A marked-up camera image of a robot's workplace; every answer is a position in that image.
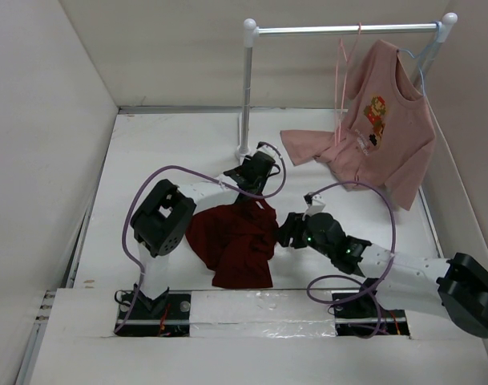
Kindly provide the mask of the dark red t shirt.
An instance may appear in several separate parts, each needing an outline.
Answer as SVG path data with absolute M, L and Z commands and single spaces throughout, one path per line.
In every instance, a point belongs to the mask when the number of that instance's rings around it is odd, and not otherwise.
M 265 200 L 220 205 L 192 217 L 185 233 L 193 252 L 229 290 L 273 287 L 269 261 L 277 242 L 276 210 Z

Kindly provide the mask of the pink wire hanger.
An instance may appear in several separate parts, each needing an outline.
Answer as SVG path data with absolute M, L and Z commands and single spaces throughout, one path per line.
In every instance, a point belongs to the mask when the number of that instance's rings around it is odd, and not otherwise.
M 335 110 L 335 131 L 334 131 L 334 144 L 338 145 L 341 142 L 341 125 L 343 120 L 343 109 L 345 105 L 345 94 L 347 86 L 347 77 L 349 66 L 352 62 L 353 54 L 356 49 L 357 43 L 361 36 L 362 24 L 359 22 L 357 24 L 357 37 L 354 40 L 353 46 L 349 52 L 345 49 L 345 44 L 343 38 L 338 41 L 337 47 L 337 61 L 335 64 L 335 83 L 334 83 L 334 110 Z M 344 61 L 343 64 L 343 80 L 340 84 L 340 64 L 341 60 Z

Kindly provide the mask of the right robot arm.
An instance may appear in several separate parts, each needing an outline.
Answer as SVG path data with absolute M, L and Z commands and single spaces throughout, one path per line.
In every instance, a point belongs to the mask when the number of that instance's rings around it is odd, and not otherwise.
M 488 338 L 488 270 L 466 253 L 422 258 L 395 253 L 345 234 L 328 213 L 290 213 L 278 230 L 283 247 L 310 248 L 328 258 L 345 278 L 364 283 L 361 312 L 412 310 L 449 319 L 478 338 Z

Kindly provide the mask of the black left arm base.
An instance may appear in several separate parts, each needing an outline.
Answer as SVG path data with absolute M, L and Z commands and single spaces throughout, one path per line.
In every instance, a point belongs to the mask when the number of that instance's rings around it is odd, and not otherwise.
M 124 322 L 133 297 L 130 290 L 115 292 L 115 301 L 119 305 L 115 335 L 161 338 L 180 338 L 190 335 L 192 301 L 190 291 L 169 292 L 166 297 L 160 298 L 151 310 L 138 299 L 131 309 L 128 320 Z

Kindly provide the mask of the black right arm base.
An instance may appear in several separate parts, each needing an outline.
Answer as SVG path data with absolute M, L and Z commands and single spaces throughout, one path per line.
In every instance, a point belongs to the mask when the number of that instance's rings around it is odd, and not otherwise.
M 376 336 L 410 336 L 404 310 L 376 308 L 370 296 L 358 298 L 355 302 L 330 306 L 328 313 L 334 317 L 337 336 L 368 338 L 381 321 Z

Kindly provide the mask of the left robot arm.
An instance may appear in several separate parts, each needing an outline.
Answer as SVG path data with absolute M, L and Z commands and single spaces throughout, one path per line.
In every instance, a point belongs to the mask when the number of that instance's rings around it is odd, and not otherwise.
M 140 269 L 135 291 L 139 295 L 138 308 L 144 315 L 157 318 L 165 311 L 169 255 L 182 241 L 192 217 L 221 205 L 234 205 L 246 198 L 260 197 L 275 166 L 276 157 L 267 148 L 262 148 L 217 177 L 179 165 L 168 165 L 156 170 L 143 182 L 129 208 L 122 241 L 123 250 L 128 253 L 127 231 L 132 229 L 138 244 L 137 264 Z M 196 184 L 175 184 L 162 179 L 145 198 L 141 197 L 157 176 L 172 170 L 203 180 Z

